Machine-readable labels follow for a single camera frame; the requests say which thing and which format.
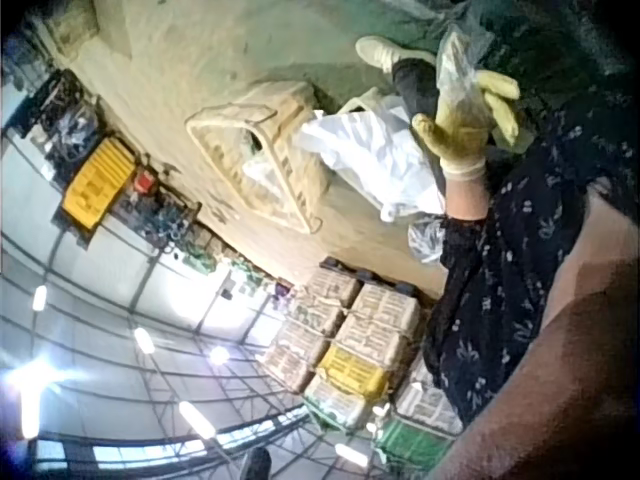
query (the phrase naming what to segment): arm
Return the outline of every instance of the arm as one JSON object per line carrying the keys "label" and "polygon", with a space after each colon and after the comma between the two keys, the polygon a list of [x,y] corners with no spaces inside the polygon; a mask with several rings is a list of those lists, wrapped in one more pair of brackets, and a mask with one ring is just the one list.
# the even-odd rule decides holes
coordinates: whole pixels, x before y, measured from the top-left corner
{"label": "arm", "polygon": [[459,220],[482,220],[489,210],[489,192],[486,179],[473,180],[447,179],[446,190],[447,215]]}
{"label": "arm", "polygon": [[594,460],[584,447],[635,413],[636,303],[618,289],[563,310],[428,478],[556,478]]}

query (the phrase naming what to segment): beige plastic crate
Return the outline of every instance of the beige plastic crate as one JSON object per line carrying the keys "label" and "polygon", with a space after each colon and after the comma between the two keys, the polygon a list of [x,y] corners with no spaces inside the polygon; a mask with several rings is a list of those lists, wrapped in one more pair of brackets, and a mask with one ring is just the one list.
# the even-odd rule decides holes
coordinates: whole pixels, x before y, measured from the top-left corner
{"label": "beige plastic crate", "polygon": [[317,154],[292,145],[314,118],[313,88],[305,82],[265,82],[233,103],[205,108],[186,129],[211,166],[249,209],[280,225],[316,231],[314,215],[329,185]]}
{"label": "beige plastic crate", "polygon": [[334,343],[385,370],[394,370],[409,341],[402,331],[394,327],[350,314]]}
{"label": "beige plastic crate", "polygon": [[304,398],[325,420],[349,430],[361,428],[371,414],[371,404],[364,397],[339,390],[317,375]]}
{"label": "beige plastic crate", "polygon": [[415,298],[372,284],[362,288],[351,310],[408,335],[413,333],[420,319],[420,307]]}
{"label": "beige plastic crate", "polygon": [[329,340],[295,322],[285,322],[273,343],[289,349],[312,366],[318,364],[329,348]]}
{"label": "beige plastic crate", "polygon": [[313,372],[307,363],[284,346],[272,344],[260,361],[262,368],[293,393],[301,393]]}

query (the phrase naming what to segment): black pants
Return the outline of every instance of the black pants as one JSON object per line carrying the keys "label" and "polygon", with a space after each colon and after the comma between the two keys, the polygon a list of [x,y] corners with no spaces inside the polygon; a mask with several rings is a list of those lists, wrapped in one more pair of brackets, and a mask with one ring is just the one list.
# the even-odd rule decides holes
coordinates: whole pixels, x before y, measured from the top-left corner
{"label": "black pants", "polygon": [[[407,58],[396,62],[391,73],[393,85],[407,105],[409,119],[418,113],[434,118],[438,106],[435,67],[424,60]],[[445,179],[438,157],[429,155],[429,165],[438,190],[444,195]]]}

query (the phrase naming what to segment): white sneaker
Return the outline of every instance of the white sneaker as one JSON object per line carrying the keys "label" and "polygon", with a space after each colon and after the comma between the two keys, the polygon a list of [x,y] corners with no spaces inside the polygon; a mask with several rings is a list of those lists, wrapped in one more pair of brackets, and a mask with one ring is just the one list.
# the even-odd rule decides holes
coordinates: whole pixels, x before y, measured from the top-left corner
{"label": "white sneaker", "polygon": [[422,50],[407,50],[383,37],[362,37],[356,42],[356,52],[362,60],[371,66],[390,73],[393,64],[405,58],[419,58],[431,65],[436,64],[436,57],[432,53]]}

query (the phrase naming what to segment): white plastic bag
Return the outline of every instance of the white plastic bag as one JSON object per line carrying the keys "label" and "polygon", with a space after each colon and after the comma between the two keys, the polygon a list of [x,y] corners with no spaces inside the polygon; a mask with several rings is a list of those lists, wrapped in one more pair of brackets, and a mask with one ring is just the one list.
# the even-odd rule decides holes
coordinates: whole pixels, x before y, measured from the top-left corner
{"label": "white plastic bag", "polygon": [[409,126],[402,99],[387,97],[374,111],[308,122],[294,143],[320,153],[334,170],[352,170],[364,190],[381,204],[384,221],[419,211],[443,213],[444,201],[428,159]]}

